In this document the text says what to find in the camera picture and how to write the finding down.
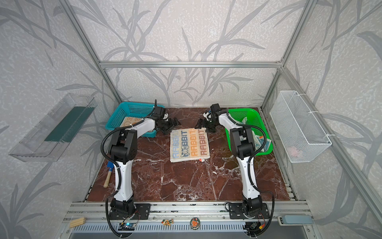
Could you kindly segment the rabbit lettered towel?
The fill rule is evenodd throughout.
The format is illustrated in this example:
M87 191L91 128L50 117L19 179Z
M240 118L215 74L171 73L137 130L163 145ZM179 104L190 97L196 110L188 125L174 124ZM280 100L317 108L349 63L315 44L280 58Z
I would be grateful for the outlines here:
M206 128L184 128L173 130L170 134L170 162L210 158L210 147Z

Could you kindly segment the left green circuit board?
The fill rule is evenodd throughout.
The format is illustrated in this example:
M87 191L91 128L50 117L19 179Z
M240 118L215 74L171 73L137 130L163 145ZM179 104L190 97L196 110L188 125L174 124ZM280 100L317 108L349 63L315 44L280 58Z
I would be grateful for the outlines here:
M118 224L119 232L130 232L134 231L137 227L137 222L123 222Z

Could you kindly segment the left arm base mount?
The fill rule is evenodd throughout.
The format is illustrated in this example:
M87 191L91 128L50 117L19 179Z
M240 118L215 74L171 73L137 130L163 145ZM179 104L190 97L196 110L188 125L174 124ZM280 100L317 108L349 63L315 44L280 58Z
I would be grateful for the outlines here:
M147 220L150 214L150 204L129 204L111 207L111 220Z

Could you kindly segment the teal patterned towel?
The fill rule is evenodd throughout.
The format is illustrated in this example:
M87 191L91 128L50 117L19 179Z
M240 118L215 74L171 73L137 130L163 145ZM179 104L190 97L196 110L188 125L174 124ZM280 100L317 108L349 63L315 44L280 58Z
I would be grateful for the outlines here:
M248 118L245 117L242 120L242 124L247 124L247 121L248 121ZM254 138L254 141L255 141L256 149L258 149L258 148L260 148L262 146L262 143L264 142L264 136L263 135L258 135L258 133L261 133L261 132L259 132L255 128L251 128L251 130L252 130L253 138Z

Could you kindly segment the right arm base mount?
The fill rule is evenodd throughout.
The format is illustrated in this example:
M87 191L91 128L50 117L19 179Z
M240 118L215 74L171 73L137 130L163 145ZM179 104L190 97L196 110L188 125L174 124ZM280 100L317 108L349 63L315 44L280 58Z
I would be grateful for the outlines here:
M268 208L268 205L266 203L263 203L262 209L255 211L251 215L245 215L244 214L244 208L242 203L226 203L227 211L229 212L230 219L269 219L270 213L272 212L271 209Z

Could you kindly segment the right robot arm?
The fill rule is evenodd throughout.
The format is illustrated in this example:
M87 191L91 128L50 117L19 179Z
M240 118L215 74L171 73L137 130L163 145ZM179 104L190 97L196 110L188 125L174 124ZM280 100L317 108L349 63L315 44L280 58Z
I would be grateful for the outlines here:
M242 177L243 211L252 215L263 209L261 194L257 187L254 162L258 154L267 154L272 149L272 141L262 123L259 113L250 108L223 109L213 104L199 119L196 128L205 127L215 132L217 126L223 126L228 136L228 144L236 157Z

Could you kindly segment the clear acrylic wall shelf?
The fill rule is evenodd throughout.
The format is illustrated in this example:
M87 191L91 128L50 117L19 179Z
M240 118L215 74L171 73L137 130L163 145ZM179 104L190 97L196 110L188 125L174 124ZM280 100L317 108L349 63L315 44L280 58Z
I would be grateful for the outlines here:
M97 107L95 97L68 93L9 153L23 162L56 162Z

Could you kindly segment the green plastic basket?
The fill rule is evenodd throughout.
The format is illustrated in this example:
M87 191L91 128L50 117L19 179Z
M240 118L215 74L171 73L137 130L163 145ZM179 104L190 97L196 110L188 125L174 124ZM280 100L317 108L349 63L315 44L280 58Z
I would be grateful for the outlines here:
M261 119L260 114L252 108L237 108L237 109L229 109L228 110L232 119L238 121L242 124L254 125L258 128L261 128L267 137L267 142L264 149L258 153L258 155L268 155L273 151L273 143L267 129Z

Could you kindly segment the round orange sticker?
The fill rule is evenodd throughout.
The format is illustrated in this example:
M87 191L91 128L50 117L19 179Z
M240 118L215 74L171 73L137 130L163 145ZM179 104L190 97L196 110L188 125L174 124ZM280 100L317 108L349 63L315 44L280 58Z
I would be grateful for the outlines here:
M199 218L194 217L190 221L190 227L192 230L198 230L201 226L201 221Z

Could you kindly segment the small orange green trinket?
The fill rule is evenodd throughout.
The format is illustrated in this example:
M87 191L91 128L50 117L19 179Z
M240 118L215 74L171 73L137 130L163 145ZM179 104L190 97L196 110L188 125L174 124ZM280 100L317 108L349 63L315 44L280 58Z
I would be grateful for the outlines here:
M170 219L170 220L164 219L162 221L162 225L167 226L167 227L171 226L173 223L174 223L173 219Z

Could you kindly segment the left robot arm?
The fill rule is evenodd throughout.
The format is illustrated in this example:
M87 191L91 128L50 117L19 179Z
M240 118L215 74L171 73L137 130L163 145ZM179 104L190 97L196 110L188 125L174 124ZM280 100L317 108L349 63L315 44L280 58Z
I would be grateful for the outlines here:
M169 133L181 123L170 118L164 107L154 106L153 110L138 122L116 127L101 142L101 154L114 165L115 192L111 195L110 206L128 214L136 211L132 189L132 164L138 153L138 138L153 131Z

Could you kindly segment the teal plastic basket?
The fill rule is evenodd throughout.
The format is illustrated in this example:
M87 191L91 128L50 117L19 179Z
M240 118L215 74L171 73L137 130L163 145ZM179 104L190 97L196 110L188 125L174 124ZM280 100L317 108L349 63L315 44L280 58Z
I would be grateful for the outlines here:
M153 109L154 104L123 102L111 115L105 125L105 128L107 130L114 130L122 124L125 117L145 118Z

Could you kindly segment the wooden block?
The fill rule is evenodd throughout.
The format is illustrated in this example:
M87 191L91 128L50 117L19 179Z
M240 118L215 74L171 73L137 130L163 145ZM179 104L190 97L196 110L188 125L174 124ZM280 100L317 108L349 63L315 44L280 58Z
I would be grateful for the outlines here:
M86 222L85 217L81 217L78 219L71 220L69 223L69 228L74 228L83 225Z

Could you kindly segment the orange rabbit towel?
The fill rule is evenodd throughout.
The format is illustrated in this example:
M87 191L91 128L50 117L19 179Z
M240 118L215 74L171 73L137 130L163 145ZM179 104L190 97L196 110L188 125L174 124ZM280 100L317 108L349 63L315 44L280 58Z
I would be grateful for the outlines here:
M135 125L135 124L138 124L142 120L143 120L143 118L125 117L122 120L122 123L120 124L120 127L126 127L126 126L130 126L130 125Z

